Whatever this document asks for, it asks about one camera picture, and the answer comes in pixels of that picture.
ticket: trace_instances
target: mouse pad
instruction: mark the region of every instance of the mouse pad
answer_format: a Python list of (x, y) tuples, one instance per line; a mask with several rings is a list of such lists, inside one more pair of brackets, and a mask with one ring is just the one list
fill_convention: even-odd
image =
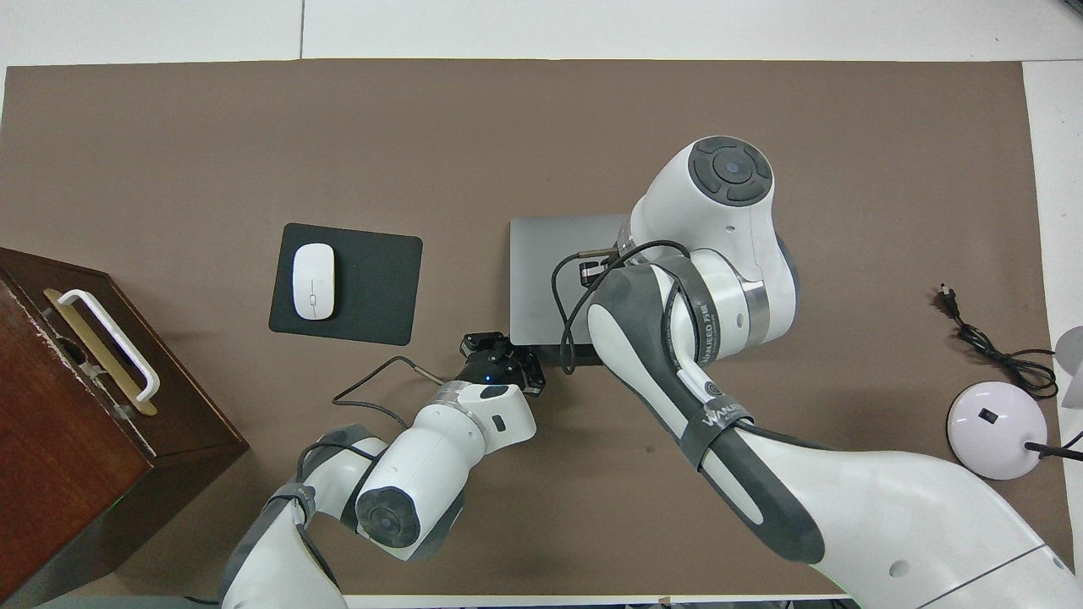
[[(335, 310), (326, 320), (305, 320), (293, 308), (293, 255), (308, 243), (335, 250)], [(269, 325), (289, 334), (408, 345), (420, 270), (418, 237), (286, 224)]]

